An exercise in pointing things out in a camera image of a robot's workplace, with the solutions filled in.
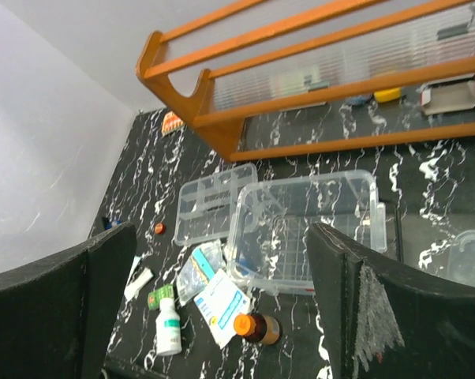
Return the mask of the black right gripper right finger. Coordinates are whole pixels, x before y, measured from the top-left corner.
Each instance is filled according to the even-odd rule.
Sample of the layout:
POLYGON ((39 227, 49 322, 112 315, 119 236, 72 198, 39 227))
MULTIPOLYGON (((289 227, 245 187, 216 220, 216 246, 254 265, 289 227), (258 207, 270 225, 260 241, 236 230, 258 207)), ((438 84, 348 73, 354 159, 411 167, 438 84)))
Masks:
POLYGON ((475 287, 310 225, 307 255, 335 378, 475 378, 475 287))

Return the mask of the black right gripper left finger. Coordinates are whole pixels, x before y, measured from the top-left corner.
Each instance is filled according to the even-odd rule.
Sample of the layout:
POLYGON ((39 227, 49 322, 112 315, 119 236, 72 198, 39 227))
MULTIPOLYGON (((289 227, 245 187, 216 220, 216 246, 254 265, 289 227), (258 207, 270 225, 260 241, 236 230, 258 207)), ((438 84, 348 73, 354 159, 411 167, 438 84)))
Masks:
POLYGON ((97 378, 137 248, 122 223, 0 273, 0 378, 97 378))

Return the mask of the white medicine bottle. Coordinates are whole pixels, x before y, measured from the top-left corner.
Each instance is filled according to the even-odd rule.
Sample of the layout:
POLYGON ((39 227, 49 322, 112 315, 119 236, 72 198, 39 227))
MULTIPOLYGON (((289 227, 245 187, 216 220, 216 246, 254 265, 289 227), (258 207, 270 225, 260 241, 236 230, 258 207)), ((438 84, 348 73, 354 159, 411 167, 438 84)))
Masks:
POLYGON ((172 298, 162 298, 159 302, 159 315, 155 320, 156 352, 160 356, 181 353, 180 317, 172 298))

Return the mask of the amber bottle orange cap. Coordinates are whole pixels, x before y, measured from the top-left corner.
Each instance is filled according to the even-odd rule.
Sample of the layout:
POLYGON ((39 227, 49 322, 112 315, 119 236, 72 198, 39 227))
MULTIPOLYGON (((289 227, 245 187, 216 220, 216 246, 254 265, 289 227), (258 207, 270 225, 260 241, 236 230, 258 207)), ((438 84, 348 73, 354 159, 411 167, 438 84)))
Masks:
POLYGON ((234 331, 250 343, 274 345, 282 336, 278 320, 262 313, 238 314, 234 319, 234 331))

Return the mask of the white blue gauze packet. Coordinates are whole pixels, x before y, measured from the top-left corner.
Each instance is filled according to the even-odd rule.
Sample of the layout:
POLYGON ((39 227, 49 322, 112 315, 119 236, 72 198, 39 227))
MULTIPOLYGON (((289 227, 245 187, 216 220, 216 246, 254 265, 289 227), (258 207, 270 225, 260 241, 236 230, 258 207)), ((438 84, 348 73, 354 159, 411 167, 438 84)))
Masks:
POLYGON ((236 316, 251 310, 250 297, 222 269, 213 275, 194 302, 221 350, 236 335, 236 316))

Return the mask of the teal header plastic packet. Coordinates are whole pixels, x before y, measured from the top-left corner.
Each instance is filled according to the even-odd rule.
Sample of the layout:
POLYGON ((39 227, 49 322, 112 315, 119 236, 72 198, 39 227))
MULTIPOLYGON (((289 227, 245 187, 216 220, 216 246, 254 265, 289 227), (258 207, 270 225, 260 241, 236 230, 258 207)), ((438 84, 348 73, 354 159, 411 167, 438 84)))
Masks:
POLYGON ((192 251, 191 261, 206 280, 211 280, 218 270, 226 266, 221 241, 217 239, 198 245, 192 251))

